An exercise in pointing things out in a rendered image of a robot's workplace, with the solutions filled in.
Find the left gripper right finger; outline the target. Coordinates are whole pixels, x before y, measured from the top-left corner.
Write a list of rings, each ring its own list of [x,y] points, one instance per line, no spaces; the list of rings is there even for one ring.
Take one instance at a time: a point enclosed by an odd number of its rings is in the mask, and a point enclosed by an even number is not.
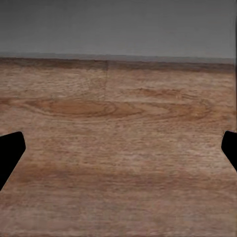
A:
[[[237,171],[237,133],[226,131],[221,149]]]

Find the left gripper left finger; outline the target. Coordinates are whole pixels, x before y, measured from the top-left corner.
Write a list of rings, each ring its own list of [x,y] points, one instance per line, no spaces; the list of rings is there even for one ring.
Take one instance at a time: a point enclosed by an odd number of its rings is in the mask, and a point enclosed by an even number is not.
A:
[[[21,131],[0,137],[0,191],[25,150]]]

